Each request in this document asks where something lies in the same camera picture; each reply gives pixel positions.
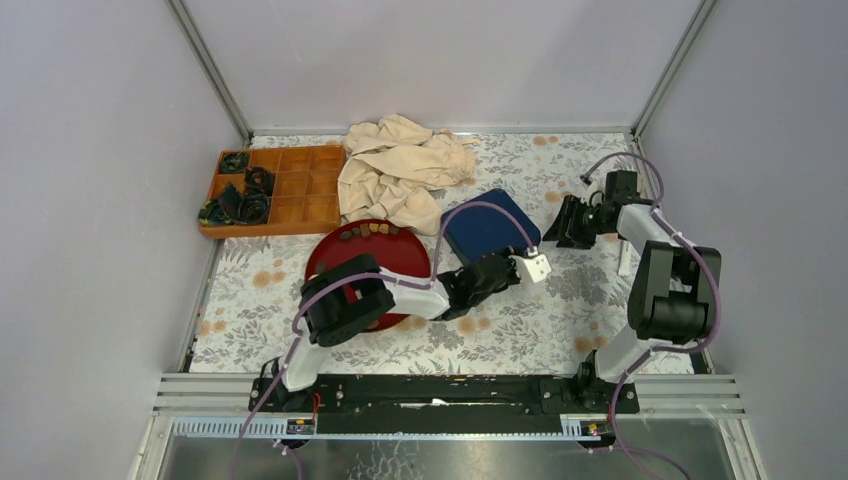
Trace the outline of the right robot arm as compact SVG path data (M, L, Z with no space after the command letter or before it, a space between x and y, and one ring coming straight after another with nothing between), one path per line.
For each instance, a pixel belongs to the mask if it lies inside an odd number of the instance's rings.
M712 338L720 316L720 253L685 240L656 202L637 191L637 175L613 171L600 198L568 195L544 234L559 248L589 250L616 234L639 255L627 301L627 325L587 359L593 373L573 386L575 402L597 412L613 398L610 382L627 378L658 352L689 353Z

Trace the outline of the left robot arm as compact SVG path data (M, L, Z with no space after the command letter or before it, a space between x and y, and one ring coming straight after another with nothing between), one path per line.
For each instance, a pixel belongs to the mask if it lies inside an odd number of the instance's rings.
M296 339L278 362L272 398L288 411L309 401L330 350L368 330L387 314L427 321L465 316L490 296L529 280L527 259L507 250L434 277L402 275L362 254L308 280L292 322Z

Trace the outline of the floral tablecloth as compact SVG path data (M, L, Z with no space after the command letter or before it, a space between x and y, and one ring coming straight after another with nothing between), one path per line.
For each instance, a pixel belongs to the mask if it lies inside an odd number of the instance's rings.
M633 169L622 133L488 134L471 146L477 156L464 183L437 191L446 209L499 188L541 230L562 199L581 190L581 174L596 161L606 170ZM235 238L224 242L198 321L192 373L255 373L285 354L294 338L306 264L316 235ZM354 374L563 374L627 323L632 282L619 262L629 245L613 235L590 250L542 247L552 265L539 284L494 295L448 322L418 317L361 334L335 347L323 368Z

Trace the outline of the beige crumpled cloth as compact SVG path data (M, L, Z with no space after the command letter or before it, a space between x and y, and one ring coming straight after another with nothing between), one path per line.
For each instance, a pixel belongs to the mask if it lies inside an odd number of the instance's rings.
M347 160L337 179L340 215L348 222L387 220L436 235L443 209L432 193L473 176L476 142L398 114L351 126L342 141Z

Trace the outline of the wooden compartment tray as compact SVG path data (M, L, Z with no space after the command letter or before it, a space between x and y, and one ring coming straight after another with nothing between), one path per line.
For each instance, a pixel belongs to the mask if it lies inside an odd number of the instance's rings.
M244 173L217 173L222 152L247 151ZM340 225L337 179L347 156L340 145L224 150L217 159L206 200L198 212L200 232L209 239L317 234ZM244 195L271 200L266 224L239 225L236 210Z

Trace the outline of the dark rolled tie patterned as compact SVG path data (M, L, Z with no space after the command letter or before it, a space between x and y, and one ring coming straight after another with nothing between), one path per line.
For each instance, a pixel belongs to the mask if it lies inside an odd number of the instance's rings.
M270 214L271 200L264 193L244 195L236 210L235 223L239 225L266 224Z

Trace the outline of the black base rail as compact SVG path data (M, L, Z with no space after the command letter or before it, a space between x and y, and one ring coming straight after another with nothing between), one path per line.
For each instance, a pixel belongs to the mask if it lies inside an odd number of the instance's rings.
M249 409L304 413L320 434L560 434L564 415L605 420L640 411L633 385L550 375L321 374L290 392L254 379Z

